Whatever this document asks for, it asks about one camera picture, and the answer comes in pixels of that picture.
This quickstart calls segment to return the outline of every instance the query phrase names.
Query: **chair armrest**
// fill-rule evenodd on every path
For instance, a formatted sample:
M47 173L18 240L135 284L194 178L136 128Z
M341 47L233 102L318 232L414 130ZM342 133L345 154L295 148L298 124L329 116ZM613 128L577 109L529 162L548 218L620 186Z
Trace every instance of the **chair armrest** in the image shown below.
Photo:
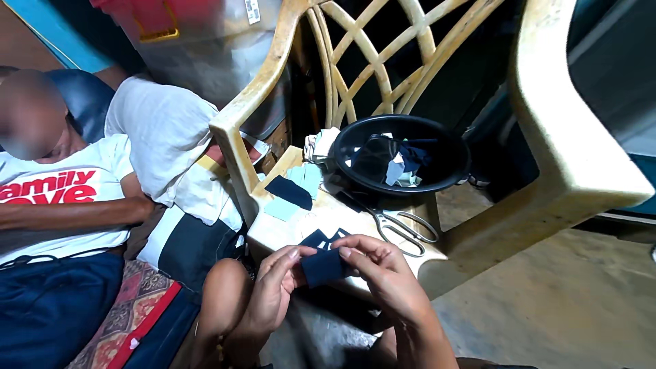
M307 8L307 0L282 2L271 48L262 67L248 86L210 122L210 130L226 158L242 215L249 226L257 214L256 204L251 200L250 193L259 180L239 135L239 128L262 104L280 78L287 63L298 20Z
M567 67L567 33L576 0L527 0L510 86L522 133L540 174L525 188L445 233L448 262L431 297L559 230L615 207L634 206L654 189L576 92Z

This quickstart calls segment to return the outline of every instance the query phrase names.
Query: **scissors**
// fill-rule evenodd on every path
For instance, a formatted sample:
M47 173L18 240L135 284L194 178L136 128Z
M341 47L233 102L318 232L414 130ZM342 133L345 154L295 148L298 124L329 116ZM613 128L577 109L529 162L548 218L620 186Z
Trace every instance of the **scissors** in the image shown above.
M401 216L401 217L412 219L415 222L426 227L426 229L428 229L433 235L434 237L433 240L419 234L418 232L408 227L405 223L401 222L398 218L394 217L393 215L386 214L383 210L371 209L369 206L366 206L361 201L356 199L355 196L347 193L346 191L342 191L342 192L345 195L347 195L347 197L349 197L351 200L353 200L355 203L357 203L358 206L360 206L362 209L364 209L366 212L368 212L373 216L373 219L376 221L376 228L378 228L378 233L380 234L382 239L385 240L385 242L390 242L389 239L387 239L387 237L385 236L385 233L382 232L384 228L387 228L392 232L398 234L399 236L403 237L407 241L412 242L412 244L414 244L416 247L419 248L419 254L409 253L407 251L401 250L402 253L411 257L422 257L426 253L426 248L419 241L427 242L429 244L435 244L438 241L439 237L438 237L438 233L435 231L435 228L433 228L430 224L428 224L428 222L425 221L423 218L417 217L415 214L408 213L407 211L399 211L396 213L397 217ZM401 227L401 229L403 229L405 232L402 232L399 228L395 227L395 225Z

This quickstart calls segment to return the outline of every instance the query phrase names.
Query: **fingernail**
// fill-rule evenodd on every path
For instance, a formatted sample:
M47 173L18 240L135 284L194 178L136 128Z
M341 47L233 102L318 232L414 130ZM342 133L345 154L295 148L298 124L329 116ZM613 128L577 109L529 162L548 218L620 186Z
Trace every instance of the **fingernail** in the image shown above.
M339 248L339 255L341 255L343 258L347 258L351 255L351 249L350 248Z
M298 256L298 248L291 249L287 255L289 255L290 259L296 259L296 256Z

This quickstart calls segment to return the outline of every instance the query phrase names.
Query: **navy blue shorts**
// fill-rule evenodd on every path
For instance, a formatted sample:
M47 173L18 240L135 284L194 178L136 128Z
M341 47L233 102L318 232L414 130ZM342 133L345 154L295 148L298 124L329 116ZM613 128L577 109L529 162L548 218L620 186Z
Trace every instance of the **navy blue shorts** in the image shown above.
M100 327L122 279L123 258L106 252L1 270L0 366L67 366Z

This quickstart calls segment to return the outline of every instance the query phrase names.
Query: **beige plastic chair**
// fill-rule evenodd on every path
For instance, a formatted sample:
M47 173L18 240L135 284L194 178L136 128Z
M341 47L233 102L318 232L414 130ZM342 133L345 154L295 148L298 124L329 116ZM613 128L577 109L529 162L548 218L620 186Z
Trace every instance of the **beige plastic chair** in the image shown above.
M411 26L378 53L363 27L388 1L401 4L405 14L399 16L406 16ZM332 127L339 126L344 115L349 122L356 120L353 96L372 76L377 79L382 98L375 114L410 113L447 59L501 3L502 0L445 0L424 13L417 0L373 0L353 19L333 1L282 2L274 41L264 65L254 80L211 122L211 130L227 159L243 216L251 226L248 240L254 250L259 246L260 250L274 251L296 244L307 236L304 234L307 229L316 229L312 226L317 222L337 220L351 233L378 236L370 215L356 214L323 191L319 191L314 201L312 214L287 223L263 212L273 199L264 187L275 176L284 176L288 168L300 165L302 150L290 147L260 182L239 136L239 126L276 84L300 17L308 17L319 47L327 86L325 126ZM425 245L423 257L407 257L431 299L561 229L610 208L639 204L654 193L572 86L565 46L575 3L576 0L528 0L525 4L510 75L515 112L540 175L530 185L442 234L437 247ZM468 10L436 45L428 26L457 7L468 7ZM334 50L326 17L346 30ZM420 46L423 66L392 90L383 62L414 37ZM351 86L346 86L337 62L352 43L361 49L369 65ZM439 226L434 196L413 198L403 208ZM414 247L398 239L395 242L401 248ZM360 278L347 278L342 287L370 296Z

